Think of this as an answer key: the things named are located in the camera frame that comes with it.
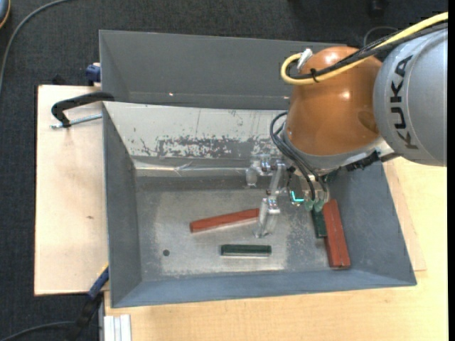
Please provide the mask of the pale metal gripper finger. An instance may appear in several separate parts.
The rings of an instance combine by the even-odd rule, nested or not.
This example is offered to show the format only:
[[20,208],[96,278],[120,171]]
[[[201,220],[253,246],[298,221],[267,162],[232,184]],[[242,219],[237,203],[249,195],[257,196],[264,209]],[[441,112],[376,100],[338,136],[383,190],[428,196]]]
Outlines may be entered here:
[[259,178],[271,175],[272,164],[269,156],[253,156],[250,165],[245,171],[245,182],[249,187],[254,187],[259,182]]
[[256,238],[264,238],[273,234],[280,214],[281,210],[275,197],[263,198],[259,207],[254,236]]

